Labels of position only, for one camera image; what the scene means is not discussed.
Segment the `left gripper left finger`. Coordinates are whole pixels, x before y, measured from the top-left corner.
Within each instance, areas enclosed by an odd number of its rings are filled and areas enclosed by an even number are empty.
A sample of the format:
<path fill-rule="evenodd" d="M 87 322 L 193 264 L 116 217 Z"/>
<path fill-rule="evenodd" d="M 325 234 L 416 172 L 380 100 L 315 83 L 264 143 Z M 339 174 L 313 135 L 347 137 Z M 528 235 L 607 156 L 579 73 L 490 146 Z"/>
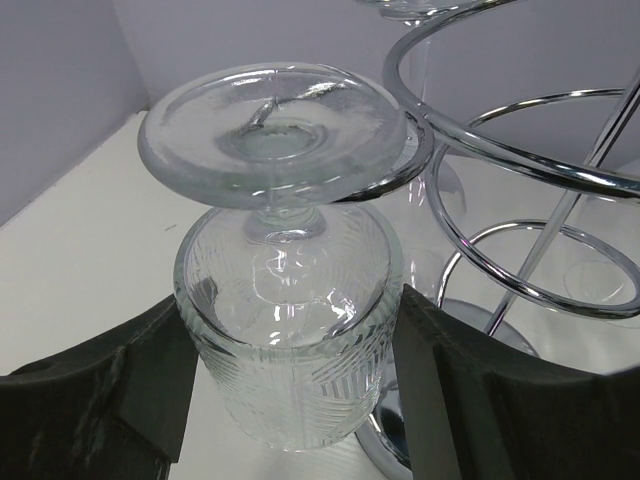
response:
<path fill-rule="evenodd" d="M 168 478 L 183 445 L 196 364 L 169 296 L 2 376 L 2 478 Z"/>

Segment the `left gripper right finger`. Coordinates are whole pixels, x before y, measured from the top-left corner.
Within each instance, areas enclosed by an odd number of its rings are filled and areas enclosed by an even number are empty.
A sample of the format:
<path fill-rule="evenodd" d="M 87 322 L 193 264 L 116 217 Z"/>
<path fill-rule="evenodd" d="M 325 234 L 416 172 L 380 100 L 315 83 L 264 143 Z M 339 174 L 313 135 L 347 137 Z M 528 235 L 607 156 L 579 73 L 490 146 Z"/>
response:
<path fill-rule="evenodd" d="M 394 331 L 417 479 L 635 479 L 639 371 L 609 375 L 511 348 L 405 287 Z"/>

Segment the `chrome wine glass rack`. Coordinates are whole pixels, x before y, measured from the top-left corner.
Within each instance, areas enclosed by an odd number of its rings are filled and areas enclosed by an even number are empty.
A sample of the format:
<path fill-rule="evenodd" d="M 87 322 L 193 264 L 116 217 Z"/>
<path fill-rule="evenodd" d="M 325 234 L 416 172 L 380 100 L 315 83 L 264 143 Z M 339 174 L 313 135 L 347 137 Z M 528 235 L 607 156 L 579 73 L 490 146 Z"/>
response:
<path fill-rule="evenodd" d="M 429 40 L 425 97 L 405 57 Z M 464 324 L 533 357 L 609 375 L 639 371 L 639 261 L 570 225 L 586 196 L 639 207 L 639 5 L 635 1 L 464 1 L 390 50 L 385 86 L 419 127 L 430 213 L 401 230 L 411 287 Z M 454 220 L 439 177 L 458 175 Z M 571 241 L 608 257 L 634 297 L 568 296 Z M 378 404 L 356 437 L 389 479 L 413 476 L 394 341 Z"/>

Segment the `ribbed wine glass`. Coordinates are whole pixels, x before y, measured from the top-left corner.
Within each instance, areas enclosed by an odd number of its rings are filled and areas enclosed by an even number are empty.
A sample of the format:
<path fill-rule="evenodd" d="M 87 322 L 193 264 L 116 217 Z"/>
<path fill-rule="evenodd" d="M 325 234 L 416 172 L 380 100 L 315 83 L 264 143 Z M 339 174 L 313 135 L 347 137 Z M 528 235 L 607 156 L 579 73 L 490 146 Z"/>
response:
<path fill-rule="evenodd" d="M 372 80 L 305 63 L 248 65 L 180 86 L 143 119 L 144 166 L 205 204 L 174 294 L 239 428 L 270 447 L 336 444 L 376 404 L 403 288 L 381 180 L 405 117 Z"/>

